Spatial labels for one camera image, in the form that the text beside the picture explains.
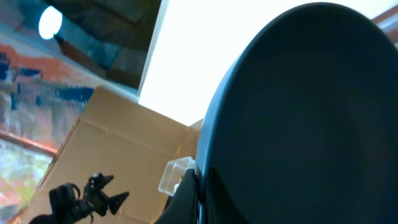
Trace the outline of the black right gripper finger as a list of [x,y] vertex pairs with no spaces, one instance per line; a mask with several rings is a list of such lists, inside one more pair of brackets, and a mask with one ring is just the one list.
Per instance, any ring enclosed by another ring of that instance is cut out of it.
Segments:
[[197,224],[198,183],[194,169],[188,169],[179,187],[155,224]]

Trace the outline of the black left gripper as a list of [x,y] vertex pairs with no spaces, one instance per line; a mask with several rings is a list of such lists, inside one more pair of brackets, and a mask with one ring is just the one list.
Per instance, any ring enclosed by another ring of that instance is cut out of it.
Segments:
[[[107,196],[103,189],[114,179],[114,175],[95,173],[84,187],[84,198],[99,201],[96,213],[106,215],[110,210],[112,215],[117,214],[123,202],[128,198],[129,192]],[[52,209],[51,214],[41,214],[33,218],[29,224],[72,224],[86,217],[93,222],[93,209],[84,201],[75,196],[75,190],[80,196],[80,190],[75,184],[67,183],[49,192],[49,200]]]

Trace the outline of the dark blue plate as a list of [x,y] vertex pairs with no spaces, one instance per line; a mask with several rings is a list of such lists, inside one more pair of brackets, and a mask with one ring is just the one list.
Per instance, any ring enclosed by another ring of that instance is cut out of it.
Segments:
[[396,223],[397,49],[346,6],[279,15],[216,89],[196,172],[200,223]]

